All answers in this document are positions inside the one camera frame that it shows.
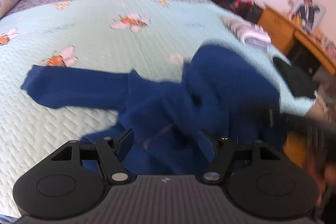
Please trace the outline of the person's right hand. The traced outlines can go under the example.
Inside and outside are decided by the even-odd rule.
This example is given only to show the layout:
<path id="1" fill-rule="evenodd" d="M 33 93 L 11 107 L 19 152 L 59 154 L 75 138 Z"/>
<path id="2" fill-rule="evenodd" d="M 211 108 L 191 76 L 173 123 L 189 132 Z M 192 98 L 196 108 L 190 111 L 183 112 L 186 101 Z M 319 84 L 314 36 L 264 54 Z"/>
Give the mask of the person's right hand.
<path id="1" fill-rule="evenodd" d="M 323 165 L 319 165 L 318 152 L 313 148 L 307 151 L 304 170 L 314 179 L 317 184 L 319 195 L 316 205 L 320 206 L 322 203 L 323 195 L 328 185 L 335 186 L 335 161 L 329 161 Z"/>

